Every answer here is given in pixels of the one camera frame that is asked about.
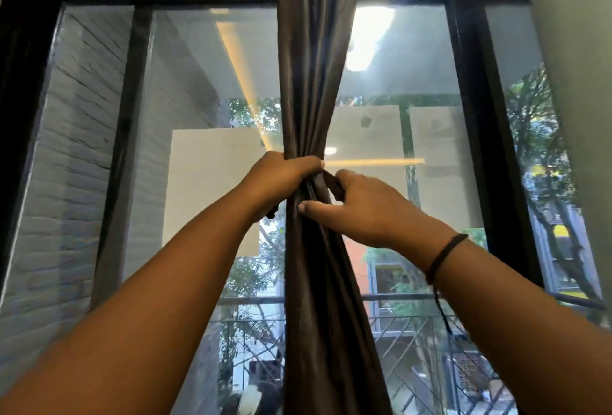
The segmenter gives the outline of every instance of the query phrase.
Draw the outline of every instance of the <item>yellow light strip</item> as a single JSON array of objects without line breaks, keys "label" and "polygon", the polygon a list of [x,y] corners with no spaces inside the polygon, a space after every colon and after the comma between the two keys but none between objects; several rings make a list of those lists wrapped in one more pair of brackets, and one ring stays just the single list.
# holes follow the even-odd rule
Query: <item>yellow light strip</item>
[{"label": "yellow light strip", "polygon": [[372,167],[393,165],[416,165],[425,163],[424,158],[410,159],[364,159],[364,160],[325,160],[326,167]]},{"label": "yellow light strip", "polygon": [[253,79],[249,71],[249,65],[247,64],[247,58],[244,55],[244,50],[240,42],[240,38],[236,33],[236,27],[232,22],[217,22],[217,29],[221,40],[225,45],[225,50],[228,53],[229,60],[234,67],[236,77],[240,83],[242,93],[247,98],[247,104],[249,105],[249,112],[251,117],[259,130],[261,140],[266,147],[266,150],[273,150],[272,142],[270,137],[266,134],[266,131],[259,120],[259,106],[257,105],[257,96],[253,87]]}]

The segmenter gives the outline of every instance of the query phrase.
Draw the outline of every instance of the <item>person's right arm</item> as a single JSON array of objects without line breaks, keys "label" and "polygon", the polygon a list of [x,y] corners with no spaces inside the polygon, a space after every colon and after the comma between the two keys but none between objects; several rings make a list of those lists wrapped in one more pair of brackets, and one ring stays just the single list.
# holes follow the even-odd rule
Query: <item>person's right arm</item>
[{"label": "person's right arm", "polygon": [[[341,170],[344,205],[307,201],[302,213],[421,271],[457,233],[381,180]],[[435,285],[528,414],[608,413],[612,335],[563,307],[470,241],[443,262]]]}]

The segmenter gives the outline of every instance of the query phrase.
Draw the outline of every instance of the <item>person's right hand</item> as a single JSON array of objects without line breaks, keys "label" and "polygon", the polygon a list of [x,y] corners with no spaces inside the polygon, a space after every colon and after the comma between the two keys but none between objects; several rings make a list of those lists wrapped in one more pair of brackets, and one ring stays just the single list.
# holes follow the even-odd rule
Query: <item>person's right hand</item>
[{"label": "person's right hand", "polygon": [[377,178],[348,170],[336,176],[346,191],[344,204],[304,201],[299,210],[306,217],[360,244],[398,251],[422,270],[456,234]]}]

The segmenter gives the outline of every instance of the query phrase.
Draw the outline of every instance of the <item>gathered curtain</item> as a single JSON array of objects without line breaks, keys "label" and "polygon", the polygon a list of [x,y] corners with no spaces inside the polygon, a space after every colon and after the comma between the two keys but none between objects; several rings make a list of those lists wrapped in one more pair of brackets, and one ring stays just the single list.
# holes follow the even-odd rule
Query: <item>gathered curtain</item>
[{"label": "gathered curtain", "polygon": [[[323,158],[357,0],[278,0],[285,157]],[[302,217],[330,202],[323,173],[287,201],[287,415],[391,415],[370,324],[342,236]]]}]

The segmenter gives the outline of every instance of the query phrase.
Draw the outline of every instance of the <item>black string bracelet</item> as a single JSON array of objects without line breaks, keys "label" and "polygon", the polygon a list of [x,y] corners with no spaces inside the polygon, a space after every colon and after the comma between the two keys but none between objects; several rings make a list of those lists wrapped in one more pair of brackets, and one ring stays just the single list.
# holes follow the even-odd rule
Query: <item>black string bracelet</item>
[{"label": "black string bracelet", "polygon": [[[427,273],[425,273],[425,280],[427,280],[428,285],[433,284],[433,281],[436,279],[436,273],[438,272],[438,270],[440,270],[440,266],[446,260],[446,258],[448,257],[448,254],[450,254],[450,252],[455,247],[457,247],[457,245],[461,241],[463,241],[465,238],[467,238],[468,236],[469,235],[467,234],[458,234],[456,236],[453,236],[453,239],[448,241],[448,244],[444,247],[444,249],[440,251],[440,254],[438,254],[438,256],[435,258],[435,260],[432,262],[431,266],[429,267],[429,270],[427,270]],[[440,300],[438,298],[438,288],[435,286],[433,287],[433,298],[436,301],[436,305],[438,306],[438,310],[440,311],[440,314],[442,315],[442,320],[444,320],[444,325],[446,326],[446,332],[449,335],[452,335],[452,331],[450,330],[450,325],[448,324],[448,319],[446,318],[446,315],[444,314],[444,310],[442,310],[442,306],[440,305]]]}]

